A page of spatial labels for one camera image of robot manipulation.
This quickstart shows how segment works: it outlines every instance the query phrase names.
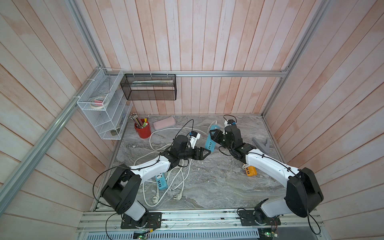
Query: metal vent grille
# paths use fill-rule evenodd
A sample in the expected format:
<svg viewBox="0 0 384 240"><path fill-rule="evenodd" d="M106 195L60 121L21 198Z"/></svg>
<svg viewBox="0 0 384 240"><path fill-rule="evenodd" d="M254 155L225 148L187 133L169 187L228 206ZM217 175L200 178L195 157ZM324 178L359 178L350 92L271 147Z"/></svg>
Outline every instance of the metal vent grille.
<svg viewBox="0 0 384 240"><path fill-rule="evenodd" d="M109 232L109 237L113 240L126 240L133 238L133 232L119 231ZM157 230L148 234L148 239L255 239L259 238L257 228L241 229L213 229L213 230ZM107 235L102 232L89 233L86 240L106 240Z"/></svg>

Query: gray plastic part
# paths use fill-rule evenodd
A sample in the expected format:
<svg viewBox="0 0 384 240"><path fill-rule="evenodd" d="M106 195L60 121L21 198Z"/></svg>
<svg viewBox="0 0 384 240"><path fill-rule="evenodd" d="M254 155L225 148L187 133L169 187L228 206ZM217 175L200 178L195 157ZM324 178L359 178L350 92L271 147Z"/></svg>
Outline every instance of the gray plastic part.
<svg viewBox="0 0 384 240"><path fill-rule="evenodd" d="M270 153L270 149L269 149L269 145L270 145L270 142L269 142L269 138L266 139L266 144L264 145L263 143L260 142L260 140L258 140L257 138L253 137L252 138L252 141L255 143L256 147L258 149L260 149L260 151L262 151L263 153L269 155Z"/></svg>

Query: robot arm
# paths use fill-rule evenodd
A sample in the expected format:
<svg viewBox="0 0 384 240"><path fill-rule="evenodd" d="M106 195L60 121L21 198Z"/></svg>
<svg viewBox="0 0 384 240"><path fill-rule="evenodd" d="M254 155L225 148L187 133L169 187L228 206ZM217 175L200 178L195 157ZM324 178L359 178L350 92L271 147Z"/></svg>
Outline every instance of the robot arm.
<svg viewBox="0 0 384 240"><path fill-rule="evenodd" d="M255 207L255 219L259 224L265 224L268 218L281 214L295 213L300 217L307 217L324 199L310 169L291 167L264 154L255 146L243 143L234 120L225 122L223 132L219 129L211 130L210 137L227 148L234 158L262 170L287 189L285 197L265 199Z"/></svg>
<svg viewBox="0 0 384 240"><path fill-rule="evenodd" d="M101 190L101 197L118 214L130 216L134 226L143 227L148 220L148 210L136 200L140 184L177 167L181 159L204 160L211 151L195 147L199 138L200 134L195 131L190 133L190 138L178 135L172 145L156 158L136 166L121 164Z"/></svg>

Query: gray marble surface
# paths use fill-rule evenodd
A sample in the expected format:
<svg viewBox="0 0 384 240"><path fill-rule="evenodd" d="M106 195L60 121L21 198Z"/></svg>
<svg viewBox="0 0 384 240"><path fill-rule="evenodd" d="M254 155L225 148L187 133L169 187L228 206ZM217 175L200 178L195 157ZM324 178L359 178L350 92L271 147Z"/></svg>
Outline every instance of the gray marble surface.
<svg viewBox="0 0 384 240"><path fill-rule="evenodd" d="M169 116L150 116L149 122L156 122ZM182 127L188 120L194 119L194 128L207 132L208 126L215 120L221 128L224 126L223 116L198 115L198 116L173 116L176 119L175 127ZM252 145L252 137L257 137L262 142L269 138L267 130L260 116L241 115L237 117L237 126L241 130L244 142ZM134 161L151 152L149 138L141 139L133 127L133 120L129 119L120 149L118 151L114 166L125 163L133 165ZM180 133L186 134L190 130L183 129ZM153 148L158 149L165 144L171 143L178 130L169 129L155 133L151 138ZM202 134L196 146L205 146L206 134ZM149 161L157 156L153 153L140 159L137 164ZM271 143L270 156L278 159L276 149ZM149 207L143 199L142 186L137 194L137 200L148 209L193 209L193 208L237 208L254 207L265 198L274 198L285 194L283 186L257 170L257 175L248 177L242 169L242 163L232 156L225 156L218 151L218 145L212 154L203 161L191 161L189 177L185 180L185 186L181 200L174 200L174 195L181 191L181 186L173 191L168 191L163 200L155 207ZM173 170L170 180L178 170ZM173 186L181 182L181 174L177 176ZM144 191L148 204L152 205L152 197L156 195L155 183L146 182Z"/></svg>

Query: white wire mesh shelf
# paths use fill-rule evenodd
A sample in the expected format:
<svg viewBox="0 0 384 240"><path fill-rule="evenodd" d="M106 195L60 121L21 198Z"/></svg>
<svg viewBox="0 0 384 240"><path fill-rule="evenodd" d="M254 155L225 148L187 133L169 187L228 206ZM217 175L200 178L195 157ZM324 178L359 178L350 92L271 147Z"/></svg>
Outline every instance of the white wire mesh shelf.
<svg viewBox="0 0 384 240"><path fill-rule="evenodd" d="M127 106L124 93L119 86L123 77L122 71L102 68L92 79L78 100L78 105L95 128L101 139L122 138L120 130L126 125L126 115L132 104Z"/></svg>
<svg viewBox="0 0 384 240"><path fill-rule="evenodd" d="M119 73L108 73L115 70L117 69L101 68L99 70L77 101L82 110L105 111L107 109L123 77L121 69L118 69Z"/></svg>

